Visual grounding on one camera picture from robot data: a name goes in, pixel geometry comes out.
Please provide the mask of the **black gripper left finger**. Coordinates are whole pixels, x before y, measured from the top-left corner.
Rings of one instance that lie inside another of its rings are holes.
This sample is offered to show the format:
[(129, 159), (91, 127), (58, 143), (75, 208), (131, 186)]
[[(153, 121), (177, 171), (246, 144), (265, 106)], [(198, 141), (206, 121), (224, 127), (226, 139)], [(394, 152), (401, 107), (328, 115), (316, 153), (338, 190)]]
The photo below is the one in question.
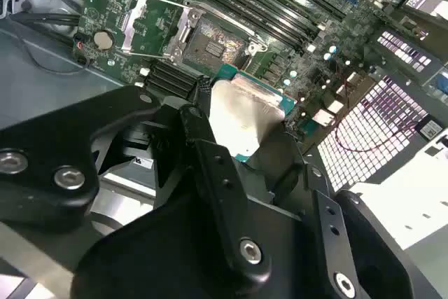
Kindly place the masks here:
[(128, 127), (143, 125), (162, 143), (164, 178), (176, 167), (185, 171), (183, 111), (208, 120), (196, 106), (174, 108), (126, 86), (3, 129), (1, 222), (30, 244), (81, 228), (99, 193), (99, 175), (121, 161), (116, 137)]

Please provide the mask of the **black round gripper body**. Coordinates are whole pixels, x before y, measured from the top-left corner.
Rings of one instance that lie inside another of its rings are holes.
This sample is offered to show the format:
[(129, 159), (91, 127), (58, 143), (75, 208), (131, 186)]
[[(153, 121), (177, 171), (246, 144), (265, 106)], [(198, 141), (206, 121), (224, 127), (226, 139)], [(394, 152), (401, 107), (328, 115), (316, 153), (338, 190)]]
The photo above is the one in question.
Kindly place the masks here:
[(186, 169), (167, 201), (98, 241), (83, 257), (72, 298), (317, 298), (329, 287), (318, 201), (322, 179), (291, 164), (300, 213), (247, 198), (209, 121), (181, 112)]

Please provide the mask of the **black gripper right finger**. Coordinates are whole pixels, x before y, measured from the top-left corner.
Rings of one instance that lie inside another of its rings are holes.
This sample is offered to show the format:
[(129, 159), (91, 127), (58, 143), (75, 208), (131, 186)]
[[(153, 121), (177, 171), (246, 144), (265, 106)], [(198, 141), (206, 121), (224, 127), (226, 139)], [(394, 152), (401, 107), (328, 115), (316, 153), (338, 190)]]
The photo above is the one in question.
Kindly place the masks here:
[(299, 216), (324, 298), (439, 298), (440, 294), (355, 193), (330, 191), (324, 173), (305, 161), (295, 137), (272, 130), (257, 167), (275, 206)]

